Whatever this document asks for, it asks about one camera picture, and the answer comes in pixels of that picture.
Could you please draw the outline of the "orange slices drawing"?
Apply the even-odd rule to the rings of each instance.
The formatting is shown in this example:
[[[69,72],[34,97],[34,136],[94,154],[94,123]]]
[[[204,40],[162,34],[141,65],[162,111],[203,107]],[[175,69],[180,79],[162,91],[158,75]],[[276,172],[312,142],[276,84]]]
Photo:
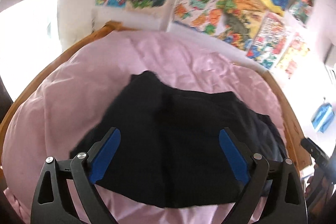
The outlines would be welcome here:
[[[173,22],[209,36],[224,30],[225,0],[177,0]]]

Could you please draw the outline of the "pale orange drawing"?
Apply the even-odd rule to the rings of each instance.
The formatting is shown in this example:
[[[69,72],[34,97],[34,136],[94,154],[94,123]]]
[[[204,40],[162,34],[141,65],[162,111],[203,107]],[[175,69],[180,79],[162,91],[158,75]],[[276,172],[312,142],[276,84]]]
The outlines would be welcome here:
[[[296,32],[280,58],[280,61],[276,65],[276,72],[282,73],[284,77],[290,79],[309,51],[310,48],[305,40],[298,32]]]

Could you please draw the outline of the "green red drawing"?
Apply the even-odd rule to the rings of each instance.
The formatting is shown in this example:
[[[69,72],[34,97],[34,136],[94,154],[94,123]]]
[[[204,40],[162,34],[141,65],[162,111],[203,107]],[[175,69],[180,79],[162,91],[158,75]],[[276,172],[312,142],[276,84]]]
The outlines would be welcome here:
[[[306,27],[313,11],[314,4],[315,0],[289,0],[288,13],[302,26]]]

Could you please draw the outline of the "wooden bed frame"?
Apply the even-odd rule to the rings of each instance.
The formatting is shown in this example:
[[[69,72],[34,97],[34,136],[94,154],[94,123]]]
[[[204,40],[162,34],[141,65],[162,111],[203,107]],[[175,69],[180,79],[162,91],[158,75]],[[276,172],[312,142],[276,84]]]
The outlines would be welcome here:
[[[123,25],[121,22],[116,21],[108,21],[105,25],[97,31],[94,31],[92,34],[86,36],[85,38],[79,40],[74,45],[70,46],[66,49],[62,54],[60,54],[54,61],[49,63],[22,91],[19,97],[14,101],[14,103],[10,106],[7,111],[5,117],[1,122],[1,151],[3,151],[4,141],[8,126],[10,124],[11,119],[13,118],[15,112],[18,107],[21,106],[23,102],[34,91],[37,90],[39,85],[43,82],[43,80],[49,76],[55,69],[57,69],[60,65],[68,61],[78,50],[80,50],[85,45],[92,43],[98,39],[101,39],[107,36],[111,32],[122,32],[122,31],[136,31],[136,28],[130,28]],[[250,70],[258,73],[264,81],[271,88],[273,94],[277,97],[278,102],[281,106],[282,119],[284,125],[284,134],[286,139],[286,148],[288,151],[288,155],[294,162],[296,170],[298,173],[306,168],[307,166],[312,165],[311,157],[307,152],[301,147],[300,142],[304,137],[302,128],[299,124],[299,121],[290,106],[284,92],[280,88],[279,84],[276,82],[275,78],[269,71],[261,72],[258,69],[254,69],[251,65],[244,65],[240,63],[235,63],[235,65],[240,67],[245,67]]]

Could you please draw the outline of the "pink bed sheet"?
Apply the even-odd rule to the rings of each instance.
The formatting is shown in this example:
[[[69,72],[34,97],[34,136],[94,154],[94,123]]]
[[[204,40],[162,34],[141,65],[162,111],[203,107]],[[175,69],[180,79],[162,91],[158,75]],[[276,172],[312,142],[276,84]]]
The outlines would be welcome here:
[[[205,93],[234,92],[250,109],[268,115],[284,133],[275,94],[255,71],[189,39],[165,32],[112,32],[78,50],[19,106],[6,132],[4,191],[30,222],[35,187],[45,160],[64,160],[103,117],[131,75],[152,71],[165,84]]]

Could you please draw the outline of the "2024 dragon drawing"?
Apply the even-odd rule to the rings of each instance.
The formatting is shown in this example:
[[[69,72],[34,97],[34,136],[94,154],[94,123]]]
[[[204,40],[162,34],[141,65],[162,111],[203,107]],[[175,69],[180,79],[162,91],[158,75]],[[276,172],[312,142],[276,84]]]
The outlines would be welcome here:
[[[287,36],[285,21],[277,14],[268,12],[247,52],[247,57],[270,70],[280,57]]]

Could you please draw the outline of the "black cat flowers drawing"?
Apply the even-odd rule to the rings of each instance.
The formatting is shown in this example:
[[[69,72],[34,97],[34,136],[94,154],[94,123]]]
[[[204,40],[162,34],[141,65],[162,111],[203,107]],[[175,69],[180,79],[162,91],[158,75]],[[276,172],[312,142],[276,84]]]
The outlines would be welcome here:
[[[216,37],[239,50],[248,51],[267,13],[259,0],[219,0],[224,30]]]

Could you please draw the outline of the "black puffer jacket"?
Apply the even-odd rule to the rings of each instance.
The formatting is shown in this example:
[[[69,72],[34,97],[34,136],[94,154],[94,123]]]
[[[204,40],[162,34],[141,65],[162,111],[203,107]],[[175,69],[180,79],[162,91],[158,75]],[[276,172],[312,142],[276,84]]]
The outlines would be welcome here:
[[[228,128],[252,152],[282,161],[284,142],[271,119],[233,92],[179,90],[145,71],[133,75],[101,122],[70,152],[75,157],[112,127],[121,143],[98,185],[156,207],[235,202],[243,189],[219,144]]]

